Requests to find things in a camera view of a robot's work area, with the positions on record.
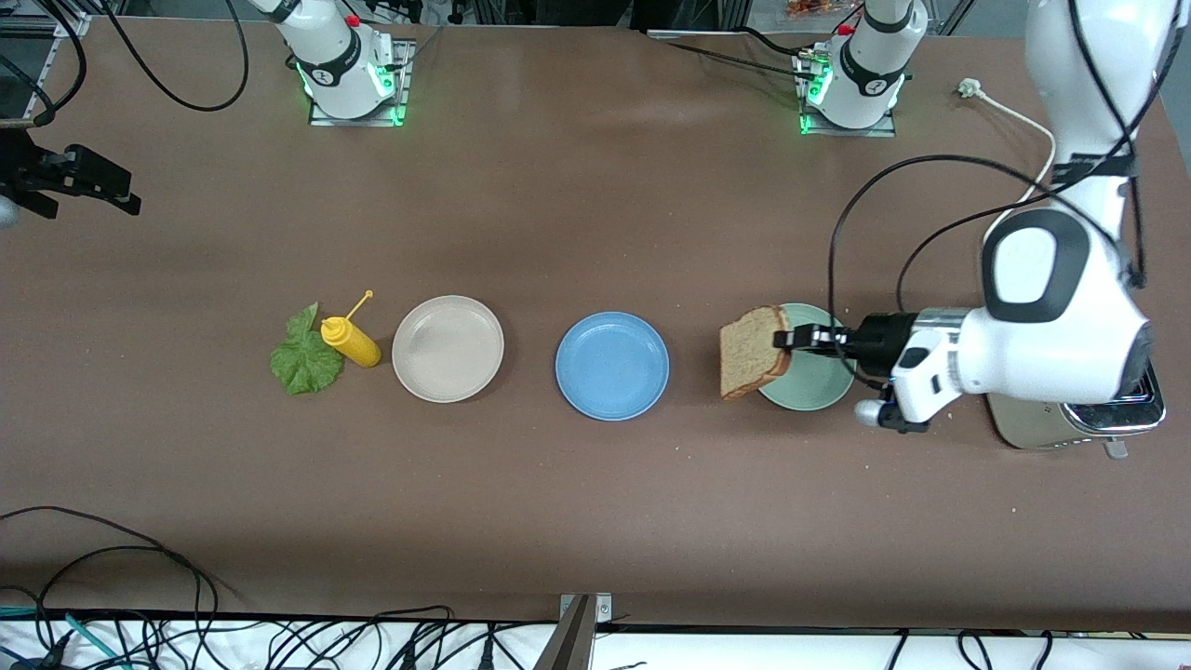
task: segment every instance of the blue plate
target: blue plate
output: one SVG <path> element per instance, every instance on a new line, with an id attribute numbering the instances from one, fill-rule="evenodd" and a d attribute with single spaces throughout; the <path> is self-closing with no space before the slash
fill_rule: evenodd
<path id="1" fill-rule="evenodd" d="M 661 334 L 631 313 L 593 313 L 570 326 L 554 359 L 559 389 L 575 409 L 624 421 L 662 397 L 669 356 Z"/>

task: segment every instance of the white plate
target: white plate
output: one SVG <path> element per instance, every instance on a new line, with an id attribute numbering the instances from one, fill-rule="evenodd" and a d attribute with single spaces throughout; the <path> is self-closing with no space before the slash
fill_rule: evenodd
<path id="1" fill-rule="evenodd" d="M 393 338 L 393 370 L 411 394 L 457 403 L 488 386 L 505 357 L 505 333 L 492 309 L 463 295 L 413 307 Z"/>

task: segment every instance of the plate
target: plate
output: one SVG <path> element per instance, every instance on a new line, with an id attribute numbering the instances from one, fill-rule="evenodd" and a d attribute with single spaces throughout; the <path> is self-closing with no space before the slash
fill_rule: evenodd
<path id="1" fill-rule="evenodd" d="M 554 374 L 572 407 L 600 421 L 625 421 L 662 397 L 669 355 L 661 334 L 643 319 L 606 311 L 570 326 Z"/>
<path id="2" fill-rule="evenodd" d="M 441 295 L 413 307 L 393 338 L 393 370 L 411 394 L 457 403 L 479 394 L 500 370 L 505 333 L 484 302 Z"/>
<path id="3" fill-rule="evenodd" d="M 786 309 L 791 327 L 828 324 L 827 312 L 815 305 L 786 302 L 781 308 Z M 840 319 L 835 324 L 842 325 Z M 848 365 L 854 369 L 856 364 L 848 362 Z M 761 395 L 786 409 L 815 412 L 835 405 L 850 387 L 852 375 L 840 365 L 840 359 L 794 352 L 786 374 L 761 387 Z"/>

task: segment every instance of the green plate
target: green plate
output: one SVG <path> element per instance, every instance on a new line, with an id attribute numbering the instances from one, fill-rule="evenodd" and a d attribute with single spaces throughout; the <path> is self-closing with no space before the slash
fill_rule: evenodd
<path id="1" fill-rule="evenodd" d="M 807 323 L 821 325 L 828 323 L 827 312 L 815 305 L 786 302 L 781 308 L 786 309 L 791 327 Z M 842 325 L 840 319 L 836 319 L 835 324 Z M 854 362 L 848 362 L 848 365 L 855 368 Z M 849 387 L 852 387 L 852 375 L 837 359 L 794 352 L 790 370 L 761 387 L 761 395 L 786 409 L 813 412 L 835 405 L 848 393 Z"/>

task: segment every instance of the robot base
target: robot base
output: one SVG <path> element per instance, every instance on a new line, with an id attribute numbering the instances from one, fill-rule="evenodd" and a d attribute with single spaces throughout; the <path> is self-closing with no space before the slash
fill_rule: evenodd
<path id="1" fill-rule="evenodd" d="M 413 55 L 417 43 L 413 39 L 393 39 L 392 51 L 387 55 L 389 63 L 405 63 L 399 69 L 388 73 L 387 83 L 393 86 L 393 95 L 386 99 L 372 112 L 354 119 L 341 119 L 329 115 L 311 100 L 310 125 L 336 125 L 349 127 L 399 127 L 405 125 L 405 108 L 410 101 L 410 82 L 413 79 Z"/>
<path id="2" fill-rule="evenodd" d="M 825 49 L 827 43 L 819 42 L 815 45 L 817 50 L 822 50 L 821 48 Z M 794 67 L 794 71 L 821 74 L 816 71 L 817 68 L 813 61 L 807 61 L 799 56 L 792 56 L 790 60 Z M 798 124 L 803 134 L 837 134 L 843 137 L 893 137 L 897 134 L 893 127 L 893 113 L 888 109 L 885 111 L 881 120 L 868 127 L 843 127 L 828 120 L 823 115 L 823 112 L 818 111 L 807 100 L 811 87 L 817 84 L 816 80 L 797 79 L 794 83 L 798 90 L 798 107 L 800 109 Z"/>

